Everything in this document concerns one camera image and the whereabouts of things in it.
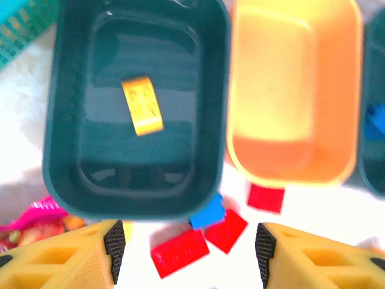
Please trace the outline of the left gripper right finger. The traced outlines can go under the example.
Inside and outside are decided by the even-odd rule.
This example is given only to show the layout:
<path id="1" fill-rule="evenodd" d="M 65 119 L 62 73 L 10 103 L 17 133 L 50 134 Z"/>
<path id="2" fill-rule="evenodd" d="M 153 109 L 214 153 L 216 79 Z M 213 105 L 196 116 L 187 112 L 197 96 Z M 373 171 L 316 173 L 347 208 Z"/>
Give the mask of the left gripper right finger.
<path id="1" fill-rule="evenodd" d="M 263 289 L 385 289 L 385 256 L 277 223 L 259 223 Z"/>

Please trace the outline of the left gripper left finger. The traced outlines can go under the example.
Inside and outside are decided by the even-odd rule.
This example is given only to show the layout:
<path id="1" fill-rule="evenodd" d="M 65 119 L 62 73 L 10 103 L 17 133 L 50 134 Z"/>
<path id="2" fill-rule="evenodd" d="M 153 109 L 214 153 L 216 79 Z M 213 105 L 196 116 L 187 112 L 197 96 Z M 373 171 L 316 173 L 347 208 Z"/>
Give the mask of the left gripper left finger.
<path id="1" fill-rule="evenodd" d="M 0 289 L 113 289 L 125 251 L 121 220 L 104 220 L 0 253 Z"/>

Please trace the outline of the red lego brick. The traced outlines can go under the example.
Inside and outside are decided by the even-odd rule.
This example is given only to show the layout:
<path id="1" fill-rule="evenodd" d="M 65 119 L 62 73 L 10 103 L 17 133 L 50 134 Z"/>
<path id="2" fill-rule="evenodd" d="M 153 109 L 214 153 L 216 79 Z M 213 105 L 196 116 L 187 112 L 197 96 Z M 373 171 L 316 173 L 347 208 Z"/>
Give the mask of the red lego brick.
<path id="1" fill-rule="evenodd" d="M 247 205 L 257 210 L 280 214 L 285 189 L 266 188 L 252 184 L 247 198 Z"/>
<path id="2" fill-rule="evenodd" d="M 208 227 L 205 238 L 225 254 L 228 254 L 248 223 L 234 210 L 227 209 L 224 220 Z"/>
<path id="3" fill-rule="evenodd" d="M 161 279 L 209 255 L 202 231 L 190 229 L 150 250 Z"/>

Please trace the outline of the blue lego brick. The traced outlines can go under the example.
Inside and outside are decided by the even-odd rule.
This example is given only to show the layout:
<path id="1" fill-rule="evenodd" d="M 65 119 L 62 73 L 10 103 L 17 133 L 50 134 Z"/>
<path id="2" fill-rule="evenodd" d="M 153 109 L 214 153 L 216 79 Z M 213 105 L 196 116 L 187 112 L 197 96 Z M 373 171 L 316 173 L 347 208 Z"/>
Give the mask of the blue lego brick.
<path id="1" fill-rule="evenodd" d="M 385 141 L 385 104 L 369 105 L 365 114 L 365 139 Z"/>
<path id="2" fill-rule="evenodd" d="M 225 219 L 226 210 L 222 205 L 223 197 L 216 194 L 198 213 L 190 218 L 190 225 L 194 230 L 203 229 Z"/>

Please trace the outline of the yellow lego brick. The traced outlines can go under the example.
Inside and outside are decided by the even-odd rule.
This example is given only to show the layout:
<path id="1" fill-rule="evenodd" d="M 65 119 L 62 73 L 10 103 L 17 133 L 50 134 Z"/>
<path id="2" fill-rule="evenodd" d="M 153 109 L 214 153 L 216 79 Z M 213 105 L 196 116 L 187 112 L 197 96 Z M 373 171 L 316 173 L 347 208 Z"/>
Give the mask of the yellow lego brick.
<path id="1" fill-rule="evenodd" d="M 164 129 L 155 89 L 148 76 L 124 80 L 122 89 L 137 136 Z"/>

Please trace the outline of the pink candy bag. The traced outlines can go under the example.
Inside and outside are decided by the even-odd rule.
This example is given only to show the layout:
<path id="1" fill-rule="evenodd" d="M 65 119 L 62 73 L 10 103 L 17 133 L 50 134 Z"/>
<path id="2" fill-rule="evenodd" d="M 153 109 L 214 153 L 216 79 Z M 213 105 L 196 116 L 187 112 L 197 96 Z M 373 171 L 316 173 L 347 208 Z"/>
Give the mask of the pink candy bag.
<path id="1" fill-rule="evenodd" d="M 85 220 L 65 212 L 52 197 L 45 197 L 33 202 L 10 224 L 0 225 L 0 253 L 85 225 Z"/>

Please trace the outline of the dark teal plastic bin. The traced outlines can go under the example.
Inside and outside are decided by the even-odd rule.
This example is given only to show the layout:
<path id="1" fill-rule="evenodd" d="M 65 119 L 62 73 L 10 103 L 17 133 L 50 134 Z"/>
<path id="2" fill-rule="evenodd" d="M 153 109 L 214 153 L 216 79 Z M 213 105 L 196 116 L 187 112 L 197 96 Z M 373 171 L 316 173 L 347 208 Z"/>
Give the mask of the dark teal plastic bin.
<path id="1" fill-rule="evenodd" d="M 87 219 L 187 219 L 218 189 L 230 19 L 223 0 L 61 0 L 43 179 Z M 122 81 L 148 76 L 164 129 L 137 136 Z"/>
<path id="2" fill-rule="evenodd" d="M 385 141 L 365 139 L 369 105 L 385 104 L 385 5 L 365 22 L 359 171 L 371 192 L 385 197 Z"/>

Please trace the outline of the orange plastic bin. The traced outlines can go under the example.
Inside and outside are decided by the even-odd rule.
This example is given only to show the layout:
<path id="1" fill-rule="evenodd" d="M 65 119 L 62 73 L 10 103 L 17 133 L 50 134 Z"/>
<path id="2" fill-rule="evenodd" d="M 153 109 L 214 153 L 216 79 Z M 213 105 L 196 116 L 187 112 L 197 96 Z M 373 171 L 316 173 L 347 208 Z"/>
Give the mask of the orange plastic bin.
<path id="1" fill-rule="evenodd" d="M 227 153 L 266 187 L 340 185 L 356 165 L 356 0 L 234 0 Z"/>

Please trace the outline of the teal mesh plastic basket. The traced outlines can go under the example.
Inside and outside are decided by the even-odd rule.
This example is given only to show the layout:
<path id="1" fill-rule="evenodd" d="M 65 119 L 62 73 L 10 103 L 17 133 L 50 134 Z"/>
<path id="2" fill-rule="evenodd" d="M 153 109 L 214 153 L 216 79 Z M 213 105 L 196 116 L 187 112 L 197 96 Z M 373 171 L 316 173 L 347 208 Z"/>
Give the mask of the teal mesh plastic basket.
<path id="1" fill-rule="evenodd" d="M 60 0 L 0 0 L 0 70 L 57 21 Z"/>

